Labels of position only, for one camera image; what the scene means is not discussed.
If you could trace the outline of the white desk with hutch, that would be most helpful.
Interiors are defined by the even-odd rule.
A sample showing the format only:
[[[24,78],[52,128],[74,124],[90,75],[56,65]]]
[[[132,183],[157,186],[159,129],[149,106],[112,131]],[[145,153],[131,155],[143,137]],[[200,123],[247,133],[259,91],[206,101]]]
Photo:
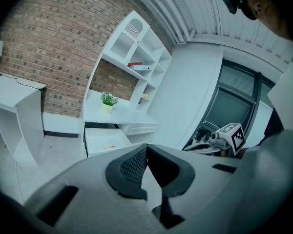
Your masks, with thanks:
[[[123,20],[131,18],[144,20],[135,11],[130,12]],[[152,66],[151,71],[134,71],[128,66],[113,63],[111,58],[107,56],[107,51],[111,47],[111,38],[120,24],[116,27],[100,52],[91,77],[94,77],[99,64],[107,63],[114,65],[116,69],[124,71],[131,77],[137,78],[137,84],[130,99],[124,100],[120,98],[118,103],[114,105],[111,114],[102,112],[102,93],[90,89],[88,84],[85,90],[81,114],[84,121],[84,130],[85,128],[120,129],[118,124],[154,124],[158,126],[158,122],[148,115],[147,111],[159,90],[172,57],[150,27],[142,41],[138,44],[129,63],[142,62],[143,65]],[[148,94],[149,98],[143,98],[142,94]]]

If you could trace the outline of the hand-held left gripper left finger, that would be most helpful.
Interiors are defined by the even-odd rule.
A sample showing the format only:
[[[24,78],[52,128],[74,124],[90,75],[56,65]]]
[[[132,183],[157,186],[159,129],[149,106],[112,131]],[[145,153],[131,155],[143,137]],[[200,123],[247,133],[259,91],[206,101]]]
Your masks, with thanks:
[[[40,234],[170,234],[142,187],[151,162],[166,160],[142,144],[79,161],[34,192],[26,220]]]

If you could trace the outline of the potted green flower plant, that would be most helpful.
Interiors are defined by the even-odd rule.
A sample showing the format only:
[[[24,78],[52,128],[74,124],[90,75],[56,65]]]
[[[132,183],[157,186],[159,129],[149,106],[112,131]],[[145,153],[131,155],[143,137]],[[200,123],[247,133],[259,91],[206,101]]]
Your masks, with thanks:
[[[103,92],[101,94],[102,112],[111,114],[113,112],[114,105],[118,103],[118,97],[113,96],[110,93]]]

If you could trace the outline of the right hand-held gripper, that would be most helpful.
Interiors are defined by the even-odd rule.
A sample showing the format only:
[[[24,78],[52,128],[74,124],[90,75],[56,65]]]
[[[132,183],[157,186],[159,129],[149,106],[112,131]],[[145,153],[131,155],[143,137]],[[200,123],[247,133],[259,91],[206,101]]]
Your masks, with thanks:
[[[245,137],[240,123],[229,123],[226,126],[211,133],[209,142],[199,142],[184,149],[184,152],[195,154],[213,154],[231,147],[233,155],[236,156],[245,144]]]

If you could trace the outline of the black framed glass window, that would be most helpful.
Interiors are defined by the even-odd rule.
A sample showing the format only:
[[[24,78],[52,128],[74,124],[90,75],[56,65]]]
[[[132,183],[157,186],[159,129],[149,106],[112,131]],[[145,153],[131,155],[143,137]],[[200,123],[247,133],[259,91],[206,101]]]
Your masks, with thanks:
[[[245,147],[264,138],[273,112],[268,92],[275,83],[260,72],[224,59],[211,102],[184,148],[207,142],[211,133],[229,123],[240,123]]]

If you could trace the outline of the white side table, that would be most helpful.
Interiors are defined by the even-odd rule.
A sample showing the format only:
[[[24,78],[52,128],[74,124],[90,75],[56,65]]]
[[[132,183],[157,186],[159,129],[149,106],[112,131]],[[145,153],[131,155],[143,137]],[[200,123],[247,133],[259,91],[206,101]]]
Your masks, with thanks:
[[[41,97],[46,85],[0,72],[0,134],[16,162],[38,165],[44,143]]]

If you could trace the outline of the white hutch cabinet door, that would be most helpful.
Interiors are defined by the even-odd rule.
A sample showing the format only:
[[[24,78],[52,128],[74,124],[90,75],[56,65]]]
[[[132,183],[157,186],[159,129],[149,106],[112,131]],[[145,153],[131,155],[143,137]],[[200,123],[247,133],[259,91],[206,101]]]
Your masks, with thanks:
[[[150,26],[139,18],[123,20],[111,38],[107,56],[113,63],[127,66],[149,28]]]

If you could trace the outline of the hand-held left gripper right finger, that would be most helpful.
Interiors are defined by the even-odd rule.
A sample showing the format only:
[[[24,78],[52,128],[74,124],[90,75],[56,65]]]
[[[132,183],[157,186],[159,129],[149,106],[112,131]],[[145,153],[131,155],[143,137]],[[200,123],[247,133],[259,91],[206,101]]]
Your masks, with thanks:
[[[161,145],[147,146],[148,165],[162,189],[161,223],[146,215],[146,229],[231,230],[242,196],[242,164],[237,159],[205,156]]]

